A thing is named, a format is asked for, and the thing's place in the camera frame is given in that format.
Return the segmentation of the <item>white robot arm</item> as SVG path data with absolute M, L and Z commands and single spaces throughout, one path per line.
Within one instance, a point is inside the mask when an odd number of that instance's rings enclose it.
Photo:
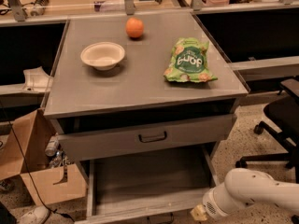
M 228 217 L 256 203 L 270 203 L 299 215 L 299 184 L 275 180 L 271 175 L 234 168 L 224 181 L 207 191 L 191 211 L 194 220 Z

